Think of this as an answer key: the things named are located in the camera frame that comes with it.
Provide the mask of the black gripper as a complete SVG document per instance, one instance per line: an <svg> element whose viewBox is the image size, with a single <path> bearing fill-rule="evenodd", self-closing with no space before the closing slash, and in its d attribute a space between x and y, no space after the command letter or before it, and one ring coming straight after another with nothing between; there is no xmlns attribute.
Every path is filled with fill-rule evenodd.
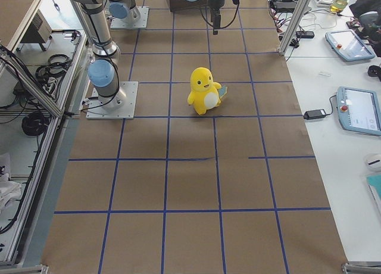
<svg viewBox="0 0 381 274"><path fill-rule="evenodd" d="M218 31L221 29L221 14L219 9L224 6L225 0L207 0L207 3L211 9L213 35L218 35Z"/></svg>

